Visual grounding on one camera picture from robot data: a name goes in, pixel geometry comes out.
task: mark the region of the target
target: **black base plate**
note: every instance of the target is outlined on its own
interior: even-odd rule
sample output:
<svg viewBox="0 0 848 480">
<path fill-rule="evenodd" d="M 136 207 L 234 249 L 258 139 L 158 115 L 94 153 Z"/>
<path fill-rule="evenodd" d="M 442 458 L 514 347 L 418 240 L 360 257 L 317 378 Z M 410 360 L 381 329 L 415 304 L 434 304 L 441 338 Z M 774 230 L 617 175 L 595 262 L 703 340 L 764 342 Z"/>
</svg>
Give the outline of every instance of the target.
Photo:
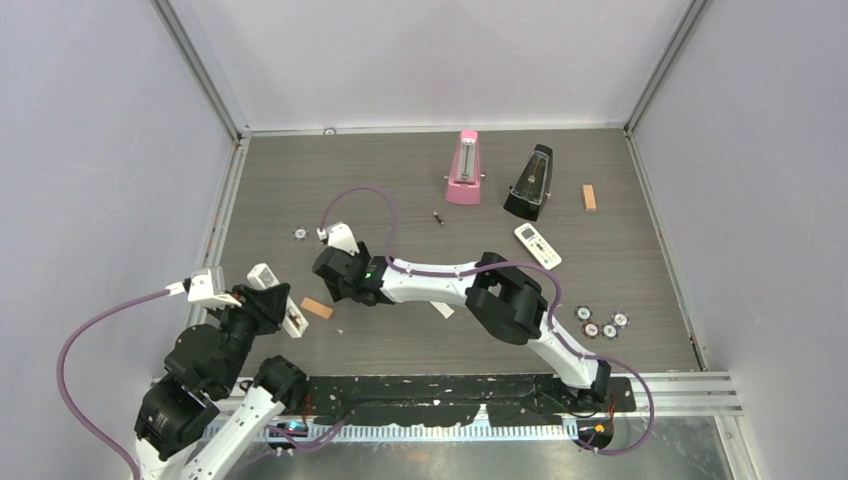
<svg viewBox="0 0 848 480">
<path fill-rule="evenodd" d="M 319 425 L 342 419 L 364 426 L 466 425 L 481 404 L 495 427 L 558 425 L 557 414 L 594 413 L 576 410 L 568 388 L 549 374 L 310 377 L 309 384 L 309 406 L 296 413 L 315 415 Z M 636 410 L 627 378 L 610 378 L 599 410 L 606 411 L 613 397 L 617 412 Z"/>
</svg>

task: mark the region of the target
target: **small black object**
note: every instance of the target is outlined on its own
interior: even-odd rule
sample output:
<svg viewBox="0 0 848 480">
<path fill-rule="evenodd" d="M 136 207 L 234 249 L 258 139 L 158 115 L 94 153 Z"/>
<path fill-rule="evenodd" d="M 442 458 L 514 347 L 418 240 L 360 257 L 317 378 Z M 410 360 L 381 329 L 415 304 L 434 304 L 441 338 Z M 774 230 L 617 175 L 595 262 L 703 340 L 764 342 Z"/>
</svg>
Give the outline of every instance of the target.
<svg viewBox="0 0 848 480">
<path fill-rule="evenodd" d="M 165 461 L 200 440 L 218 413 L 208 398 L 189 394 L 172 375 L 166 375 L 144 395 L 134 430 Z"/>
<path fill-rule="evenodd" d="M 271 394 L 271 400 L 283 402 L 288 409 L 301 408 L 309 393 L 306 374 L 280 355 L 262 362 L 253 377 L 253 387 L 264 388 Z"/>
<path fill-rule="evenodd" d="M 598 423 L 596 420 L 578 420 L 577 438 L 580 441 L 574 443 L 586 450 L 594 450 L 595 448 L 601 450 L 612 442 L 614 434 L 614 428 L 609 422 Z"/>
<path fill-rule="evenodd" d="M 554 151 L 545 145 L 536 145 L 518 181 L 509 187 L 504 210 L 531 222 L 538 220 L 551 195 L 553 162 Z"/>
<path fill-rule="evenodd" d="M 277 428 L 285 430 L 290 437 L 303 438 L 309 436 L 309 424 L 302 421 L 292 420 L 290 422 L 280 422 L 277 424 Z M 285 445 L 286 443 L 288 443 L 288 440 L 281 433 L 272 430 L 268 431 L 268 445 L 271 448 L 281 447 L 288 450 L 291 448 L 291 445 Z"/>
</svg>

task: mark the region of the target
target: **air conditioner remote control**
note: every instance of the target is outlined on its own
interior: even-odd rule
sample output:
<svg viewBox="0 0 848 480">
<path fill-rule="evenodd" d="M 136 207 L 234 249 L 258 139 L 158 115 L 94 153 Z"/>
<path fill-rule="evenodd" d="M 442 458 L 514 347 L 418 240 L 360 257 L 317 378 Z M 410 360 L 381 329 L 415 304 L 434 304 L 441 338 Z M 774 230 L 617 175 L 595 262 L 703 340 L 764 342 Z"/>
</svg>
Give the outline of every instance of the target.
<svg viewBox="0 0 848 480">
<path fill-rule="evenodd" d="M 562 263 L 562 257 L 554 251 L 553 247 L 551 247 L 547 240 L 542 238 L 542 235 L 533 225 L 525 223 L 524 225 L 516 228 L 515 237 L 518 238 L 518 241 L 530 251 L 533 258 L 535 258 L 536 261 L 539 262 L 539 265 L 544 267 L 545 270 L 550 270 Z"/>
</svg>

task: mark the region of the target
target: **white cable tray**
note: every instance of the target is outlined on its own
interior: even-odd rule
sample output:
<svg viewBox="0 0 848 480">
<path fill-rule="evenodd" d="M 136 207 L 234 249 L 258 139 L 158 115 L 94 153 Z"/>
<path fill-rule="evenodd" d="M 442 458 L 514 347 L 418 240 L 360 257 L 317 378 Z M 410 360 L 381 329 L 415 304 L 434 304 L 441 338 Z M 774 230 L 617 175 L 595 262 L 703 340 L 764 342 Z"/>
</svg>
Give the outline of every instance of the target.
<svg viewBox="0 0 848 480">
<path fill-rule="evenodd" d="M 212 424 L 206 428 L 203 440 L 209 441 L 218 433 L 220 424 Z M 317 438 L 331 427 L 313 425 L 309 422 L 309 435 L 303 437 L 304 442 Z M 400 427 L 388 425 L 381 427 L 364 427 L 349 425 L 342 428 L 336 435 L 335 443 L 367 443 L 367 442 L 479 442 L 479 441 L 520 441 L 520 440 L 576 440 L 577 421 L 564 418 L 562 425 L 534 425 L 523 427 L 492 427 L 486 419 L 477 419 L 464 427 L 424 427 L 415 425 Z M 257 442 L 285 442 L 278 436 L 267 432 L 256 437 Z"/>
</svg>

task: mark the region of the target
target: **pink metronome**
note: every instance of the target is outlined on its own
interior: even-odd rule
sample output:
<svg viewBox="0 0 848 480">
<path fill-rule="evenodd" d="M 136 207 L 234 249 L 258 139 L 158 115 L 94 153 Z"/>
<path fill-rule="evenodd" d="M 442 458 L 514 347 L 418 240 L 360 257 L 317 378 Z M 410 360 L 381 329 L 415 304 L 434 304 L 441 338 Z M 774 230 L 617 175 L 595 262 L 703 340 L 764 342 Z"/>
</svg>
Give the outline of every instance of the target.
<svg viewBox="0 0 848 480">
<path fill-rule="evenodd" d="M 460 205 L 480 203 L 480 145 L 474 130 L 464 130 L 459 134 L 451 173 L 447 178 L 448 191 L 445 200 Z"/>
</svg>

